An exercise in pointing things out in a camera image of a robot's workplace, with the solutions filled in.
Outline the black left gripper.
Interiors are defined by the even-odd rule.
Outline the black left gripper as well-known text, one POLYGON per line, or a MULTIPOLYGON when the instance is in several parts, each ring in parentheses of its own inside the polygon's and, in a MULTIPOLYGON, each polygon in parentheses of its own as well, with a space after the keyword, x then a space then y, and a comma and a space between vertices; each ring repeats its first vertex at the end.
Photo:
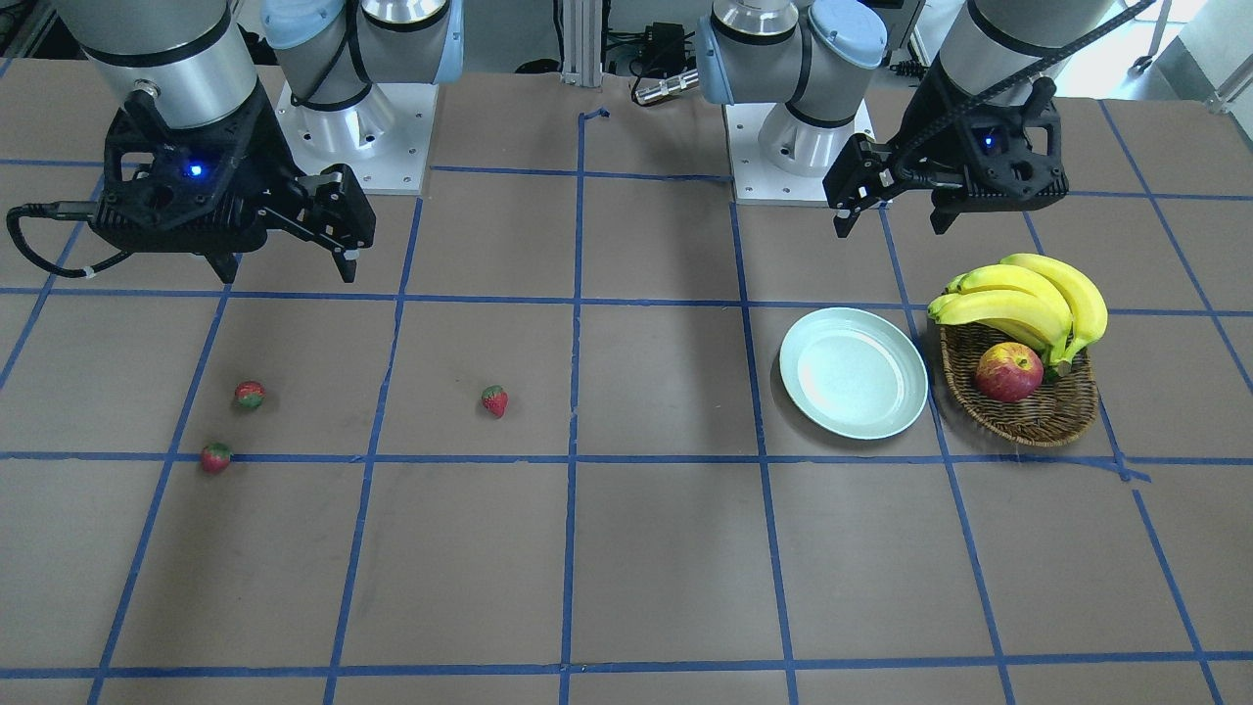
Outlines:
POLYGON ((851 235, 860 214, 908 189, 927 189, 935 235, 945 235, 966 212, 1032 212, 1068 195, 1056 85, 1037 76, 1016 103, 974 99, 933 63, 905 106, 888 143, 865 133, 847 139, 822 179, 838 238, 851 235))

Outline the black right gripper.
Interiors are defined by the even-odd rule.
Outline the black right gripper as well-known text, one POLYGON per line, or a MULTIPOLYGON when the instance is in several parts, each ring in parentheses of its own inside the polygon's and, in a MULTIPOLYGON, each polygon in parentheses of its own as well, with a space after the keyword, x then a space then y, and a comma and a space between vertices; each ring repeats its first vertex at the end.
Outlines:
POLYGON ((153 88, 130 91, 109 125, 96 235, 125 254, 192 254, 233 286, 241 254, 277 228, 328 250, 353 284, 377 217, 352 168, 303 175, 261 83, 205 126, 169 126, 154 98, 153 88))

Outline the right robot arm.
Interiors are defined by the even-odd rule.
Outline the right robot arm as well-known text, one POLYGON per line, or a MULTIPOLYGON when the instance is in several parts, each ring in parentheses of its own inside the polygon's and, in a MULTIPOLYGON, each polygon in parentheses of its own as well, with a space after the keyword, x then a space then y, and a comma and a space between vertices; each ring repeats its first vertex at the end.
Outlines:
POLYGON ((322 247, 352 282, 373 245, 368 193, 420 192, 434 98, 464 69, 460 1, 264 1, 286 80, 277 106, 226 1, 56 1, 119 101, 95 202, 14 207, 81 220, 114 254, 204 259, 232 284, 241 255, 281 229, 322 247))

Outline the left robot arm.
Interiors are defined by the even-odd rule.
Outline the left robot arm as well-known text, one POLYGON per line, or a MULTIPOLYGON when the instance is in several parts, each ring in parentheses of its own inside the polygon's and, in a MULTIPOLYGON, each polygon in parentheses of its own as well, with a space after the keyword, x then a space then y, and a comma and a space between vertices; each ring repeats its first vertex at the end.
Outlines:
POLYGON ((888 48, 860 1, 715 1, 695 33, 704 98, 769 104, 761 147, 819 177, 834 232, 903 192, 928 192, 933 232, 959 215, 1036 212, 1068 195, 1056 68, 1104 36, 1105 1, 966 1, 905 106, 877 142, 855 116, 888 48))

